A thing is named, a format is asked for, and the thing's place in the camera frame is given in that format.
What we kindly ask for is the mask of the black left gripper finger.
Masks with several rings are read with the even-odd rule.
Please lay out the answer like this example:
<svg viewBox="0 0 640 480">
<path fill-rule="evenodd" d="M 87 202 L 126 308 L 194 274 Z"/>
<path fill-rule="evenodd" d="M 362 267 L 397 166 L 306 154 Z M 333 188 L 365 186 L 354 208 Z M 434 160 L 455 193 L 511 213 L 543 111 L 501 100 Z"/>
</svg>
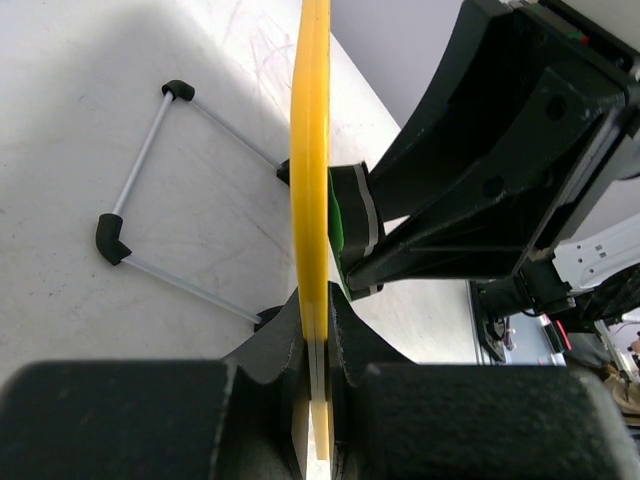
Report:
<svg viewBox="0 0 640 480">
<path fill-rule="evenodd" d="M 58 360 L 1 390 L 5 479 L 302 479 L 308 367 L 291 297 L 216 360 Z"/>
<path fill-rule="evenodd" d="M 329 287 L 336 479 L 635 479 L 602 382 L 546 366 L 420 365 Z"/>
<path fill-rule="evenodd" d="M 444 56 L 406 125 L 371 173 L 382 221 L 411 216 L 500 143 L 517 120 L 539 125 L 543 2 L 466 1 Z"/>
<path fill-rule="evenodd" d="M 493 280 L 503 246 L 494 230 L 494 150 L 397 227 L 349 273 L 353 289 L 407 279 Z"/>
</svg>

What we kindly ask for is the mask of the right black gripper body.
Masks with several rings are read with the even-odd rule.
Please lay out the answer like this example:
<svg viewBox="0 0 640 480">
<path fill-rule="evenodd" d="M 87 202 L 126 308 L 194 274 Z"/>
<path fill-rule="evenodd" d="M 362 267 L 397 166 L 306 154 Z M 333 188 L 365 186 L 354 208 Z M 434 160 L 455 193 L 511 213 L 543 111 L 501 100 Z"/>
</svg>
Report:
<svg viewBox="0 0 640 480">
<path fill-rule="evenodd" d="M 634 54 L 559 3 L 518 7 L 509 20 L 523 85 L 494 145 L 494 276 L 606 280 L 638 262 L 638 218 L 577 231 L 613 183 L 639 173 Z"/>
</svg>

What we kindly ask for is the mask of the black felt whiteboard eraser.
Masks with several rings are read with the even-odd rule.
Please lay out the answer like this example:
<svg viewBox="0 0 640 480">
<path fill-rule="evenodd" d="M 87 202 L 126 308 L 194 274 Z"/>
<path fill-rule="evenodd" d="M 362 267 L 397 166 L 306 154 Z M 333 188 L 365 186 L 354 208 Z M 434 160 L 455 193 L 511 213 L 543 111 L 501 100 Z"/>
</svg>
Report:
<svg viewBox="0 0 640 480">
<path fill-rule="evenodd" d="M 380 292 L 381 285 L 353 289 L 347 280 L 348 273 L 385 237 L 364 162 L 329 168 L 328 210 L 331 251 L 346 297 L 354 301 Z"/>
</svg>

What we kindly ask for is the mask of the yellow framed whiteboard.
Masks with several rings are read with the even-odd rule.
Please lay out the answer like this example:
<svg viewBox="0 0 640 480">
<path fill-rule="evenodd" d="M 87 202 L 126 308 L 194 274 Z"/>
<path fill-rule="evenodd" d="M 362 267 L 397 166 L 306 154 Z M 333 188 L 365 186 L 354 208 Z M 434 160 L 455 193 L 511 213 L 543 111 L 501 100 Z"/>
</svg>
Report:
<svg viewBox="0 0 640 480">
<path fill-rule="evenodd" d="M 325 347 L 328 341 L 328 160 L 330 153 L 330 9 L 304 1 L 291 88 L 290 192 L 310 411 L 316 455 L 330 456 Z"/>
</svg>

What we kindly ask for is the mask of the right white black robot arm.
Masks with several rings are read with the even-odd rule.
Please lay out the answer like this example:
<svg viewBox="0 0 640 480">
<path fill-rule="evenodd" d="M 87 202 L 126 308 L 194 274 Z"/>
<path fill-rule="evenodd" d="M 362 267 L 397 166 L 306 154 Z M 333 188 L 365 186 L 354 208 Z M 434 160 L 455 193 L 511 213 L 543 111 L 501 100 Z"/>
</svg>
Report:
<svg viewBox="0 0 640 480">
<path fill-rule="evenodd" d="M 639 175 L 639 55 L 560 1 L 465 1 L 416 110 L 368 177 L 380 223 L 350 291 L 474 283 L 484 323 L 551 314 L 632 266 L 629 221 L 574 233 Z"/>
</svg>

